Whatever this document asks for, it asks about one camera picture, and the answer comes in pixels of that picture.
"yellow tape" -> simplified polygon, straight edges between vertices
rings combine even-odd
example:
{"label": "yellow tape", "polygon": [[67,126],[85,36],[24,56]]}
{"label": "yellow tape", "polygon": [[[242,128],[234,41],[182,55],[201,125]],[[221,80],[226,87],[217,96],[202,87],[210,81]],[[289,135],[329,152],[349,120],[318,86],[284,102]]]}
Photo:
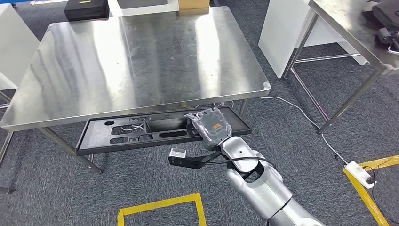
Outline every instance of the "yellow tape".
{"label": "yellow tape", "polygon": [[[383,167],[387,167],[387,166],[393,166],[399,164],[399,155],[394,155],[391,157],[386,157],[386,158],[382,158],[382,159],[377,159],[377,160],[373,160],[373,161],[367,161],[364,163],[360,163],[359,166],[369,166],[371,168],[373,168],[373,170],[375,169],[379,169],[379,168],[383,168]],[[371,170],[369,167],[366,167],[365,170],[369,171]]]}
{"label": "yellow tape", "polygon": [[199,226],[206,226],[207,223],[205,220],[204,207],[202,206],[201,195],[199,193],[194,193],[194,194],[189,194],[189,195],[180,196],[180,197],[176,197],[176,198],[165,199],[165,200],[161,200],[161,201],[150,202],[150,203],[141,204],[141,205],[137,205],[137,206],[122,208],[118,211],[117,226],[125,225],[124,216],[126,216],[126,215],[149,211],[149,210],[154,210],[154,209],[167,207],[167,206],[180,204],[180,203],[185,203],[185,202],[192,202],[192,201],[195,202],[195,208],[197,209]]}
{"label": "yellow tape", "polygon": [[373,215],[374,219],[377,221],[379,226],[389,226],[388,222],[378,209],[377,205],[371,199],[370,195],[367,193],[363,185],[354,178],[345,168],[343,168],[343,172],[346,174],[348,179],[351,181],[353,187],[356,189],[360,197],[362,198],[364,204],[367,209],[370,211],[371,215]]}
{"label": "yellow tape", "polygon": [[201,196],[199,193],[196,193],[195,198],[195,208],[197,209],[197,214],[198,214],[198,222],[199,226],[207,226],[207,221],[205,220],[205,213],[204,213],[204,207],[202,206],[202,200]]}
{"label": "yellow tape", "polygon": [[116,225],[117,226],[125,226],[125,218],[123,214],[123,209],[118,211],[118,215],[116,217]]}

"table top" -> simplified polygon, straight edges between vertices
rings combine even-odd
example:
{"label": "table top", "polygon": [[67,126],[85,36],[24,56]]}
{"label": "table top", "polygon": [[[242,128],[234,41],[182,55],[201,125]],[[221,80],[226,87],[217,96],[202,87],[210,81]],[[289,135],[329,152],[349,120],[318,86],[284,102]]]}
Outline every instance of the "table top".
{"label": "table top", "polygon": [[10,131],[267,95],[228,7],[51,24],[0,126]]}
{"label": "table top", "polygon": [[367,0],[310,0],[309,6],[378,70],[399,69],[399,55],[389,53],[376,34],[380,26],[361,12]]}

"cardboard box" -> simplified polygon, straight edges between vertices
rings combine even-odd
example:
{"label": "cardboard box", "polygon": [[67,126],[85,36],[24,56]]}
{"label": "cardboard box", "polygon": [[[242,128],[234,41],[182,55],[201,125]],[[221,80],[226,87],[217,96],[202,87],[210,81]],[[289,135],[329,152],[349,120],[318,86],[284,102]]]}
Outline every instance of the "cardboard box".
{"label": "cardboard box", "polygon": [[179,0],[179,10],[209,8],[209,0]]}

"power strip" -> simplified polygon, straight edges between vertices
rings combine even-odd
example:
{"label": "power strip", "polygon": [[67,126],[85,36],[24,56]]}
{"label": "power strip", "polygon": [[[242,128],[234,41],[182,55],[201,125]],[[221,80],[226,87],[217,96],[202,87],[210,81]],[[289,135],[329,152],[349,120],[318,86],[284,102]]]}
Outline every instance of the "power strip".
{"label": "power strip", "polygon": [[371,178],[370,174],[366,172],[366,170],[359,166],[354,161],[351,161],[348,165],[345,166],[345,169],[356,178],[365,188],[370,189],[373,188],[376,181],[374,183],[367,183],[367,180]]}

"black tray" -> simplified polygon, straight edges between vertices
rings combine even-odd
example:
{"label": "black tray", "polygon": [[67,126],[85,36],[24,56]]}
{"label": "black tray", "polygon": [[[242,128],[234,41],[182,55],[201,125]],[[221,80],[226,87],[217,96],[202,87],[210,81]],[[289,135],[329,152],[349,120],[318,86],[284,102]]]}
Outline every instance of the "black tray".
{"label": "black tray", "polygon": [[[76,155],[100,154],[200,141],[202,137],[185,117],[207,108],[180,109],[156,113],[89,119],[76,147]],[[233,130],[233,136],[251,134],[251,128],[228,106],[219,107]],[[132,128],[142,125],[144,130]]]}

